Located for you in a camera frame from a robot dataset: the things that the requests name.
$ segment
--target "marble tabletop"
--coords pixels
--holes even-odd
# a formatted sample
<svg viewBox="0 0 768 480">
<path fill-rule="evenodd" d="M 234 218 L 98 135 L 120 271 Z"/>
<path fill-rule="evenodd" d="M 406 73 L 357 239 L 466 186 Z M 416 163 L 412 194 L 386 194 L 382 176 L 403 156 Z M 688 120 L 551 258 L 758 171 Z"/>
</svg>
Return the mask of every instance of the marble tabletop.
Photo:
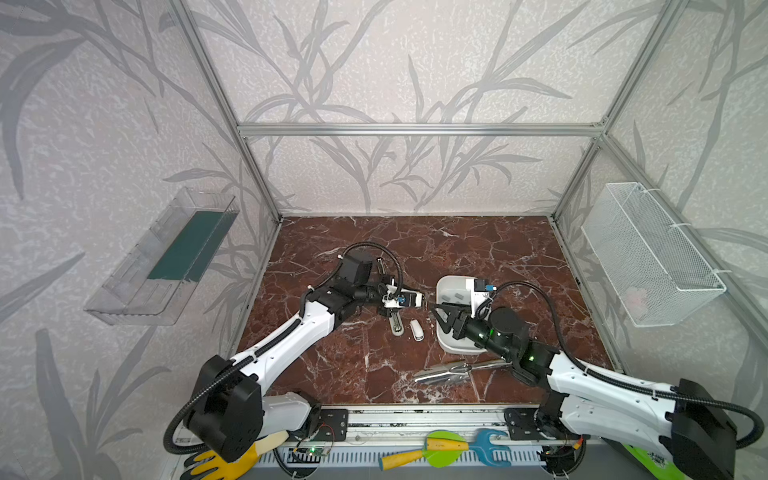
<svg viewBox="0 0 768 480">
<path fill-rule="evenodd" d="M 240 341 L 245 349 L 290 318 L 307 285 L 329 272 L 336 255 L 361 240 L 383 243 L 405 270 L 405 284 L 435 301 L 444 275 L 469 275 L 500 284 L 528 280 L 552 297 L 569 349 L 580 359 L 610 362 L 546 217 L 301 217 L 286 218 Z M 395 271 L 385 259 L 388 270 Z M 528 289 L 505 290 L 495 306 L 518 311 L 530 334 L 557 345 L 546 305 Z M 456 386 L 423 386 L 412 376 L 428 366 L 462 357 L 445 353 L 427 309 L 405 309 L 406 332 L 392 335 L 387 319 L 366 308 L 309 348 L 275 381 L 270 393 L 303 390 L 325 404 L 528 403 L 542 391 L 523 386 L 505 371 L 472 373 Z M 424 340 L 413 339 L 417 319 Z M 471 362 L 492 358 L 468 357 Z"/>
</svg>

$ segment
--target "wire mesh basket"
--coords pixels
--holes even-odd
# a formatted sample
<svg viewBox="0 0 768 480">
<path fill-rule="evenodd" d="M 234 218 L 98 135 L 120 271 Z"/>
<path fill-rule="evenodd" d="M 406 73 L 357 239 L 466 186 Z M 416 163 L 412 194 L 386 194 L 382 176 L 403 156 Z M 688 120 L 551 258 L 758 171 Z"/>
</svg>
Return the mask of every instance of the wire mesh basket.
<svg viewBox="0 0 768 480">
<path fill-rule="evenodd" d="M 606 184 L 581 227 L 636 326 L 682 322 L 725 292 L 680 227 L 634 182 Z"/>
</svg>

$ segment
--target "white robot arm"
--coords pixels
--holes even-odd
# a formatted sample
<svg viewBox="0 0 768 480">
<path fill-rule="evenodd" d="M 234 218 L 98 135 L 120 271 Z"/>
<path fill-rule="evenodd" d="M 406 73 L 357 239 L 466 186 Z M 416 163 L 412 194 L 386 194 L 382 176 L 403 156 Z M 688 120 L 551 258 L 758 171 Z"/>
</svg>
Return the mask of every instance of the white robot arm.
<svg viewBox="0 0 768 480">
<path fill-rule="evenodd" d="M 516 379 L 546 391 L 536 415 L 544 433 L 596 435 L 632 445 L 672 461 L 694 480 L 732 479 L 736 449 L 763 434 L 756 413 L 712 399 L 695 382 L 649 382 L 576 359 L 565 349 L 554 304 L 539 286 L 514 281 L 497 288 L 467 279 L 471 306 L 439 303 L 432 314 L 444 333 L 500 356 Z M 546 301 L 562 350 L 530 339 L 528 324 L 511 308 L 490 311 L 498 292 L 509 286 L 526 286 Z M 476 297 L 485 299 L 476 306 Z M 736 426 L 724 410 L 750 417 L 752 432 L 737 440 Z"/>
</svg>

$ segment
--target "green mat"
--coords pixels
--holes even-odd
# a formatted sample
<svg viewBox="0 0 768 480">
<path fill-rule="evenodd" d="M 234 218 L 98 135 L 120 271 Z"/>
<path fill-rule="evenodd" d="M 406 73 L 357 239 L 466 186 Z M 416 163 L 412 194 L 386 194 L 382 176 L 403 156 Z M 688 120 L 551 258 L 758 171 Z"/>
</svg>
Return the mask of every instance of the green mat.
<svg viewBox="0 0 768 480">
<path fill-rule="evenodd" d="M 659 455 L 654 455 L 629 445 L 624 447 L 659 480 L 684 480 L 686 478 L 685 474 L 678 470 L 672 462 L 664 460 Z"/>
<path fill-rule="evenodd" d="M 195 212 L 147 278 L 199 282 L 234 221 L 224 212 Z"/>
</svg>

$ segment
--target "leaf pattern wallpaper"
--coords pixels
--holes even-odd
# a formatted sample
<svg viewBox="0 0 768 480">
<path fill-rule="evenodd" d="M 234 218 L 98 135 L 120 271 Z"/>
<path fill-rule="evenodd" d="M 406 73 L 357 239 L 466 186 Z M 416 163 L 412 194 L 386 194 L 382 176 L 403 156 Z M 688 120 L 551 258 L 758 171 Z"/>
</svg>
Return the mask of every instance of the leaf pattern wallpaper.
<svg viewBox="0 0 768 480">
<path fill-rule="evenodd" d="M 275 224 L 165 2 L 0 2 L 0 478 L 158 478 Z M 83 311 L 182 186 L 240 214 L 175 326 Z"/>
<path fill-rule="evenodd" d="M 689 2 L 611 131 L 763 306 L 768 306 L 766 10 L 764 0 Z M 667 382 L 695 379 L 716 398 L 768 415 L 768 352 L 723 299 L 676 326 L 638 329 L 627 318 L 581 232 L 603 185 L 621 181 L 631 180 L 601 152 L 558 222 L 625 369 Z M 734 420 L 741 432 L 751 427 L 736 415 Z M 763 478 L 765 471 L 765 439 L 738 451 L 738 478 Z"/>
<path fill-rule="evenodd" d="M 768 2 L 692 2 L 613 135 L 768 311 L 766 31 Z"/>
<path fill-rule="evenodd" d="M 662 2 L 628 4 L 190 1 L 239 121 L 316 123 L 599 121 Z M 547 214 L 586 143 L 250 139 L 290 214 Z"/>
</svg>

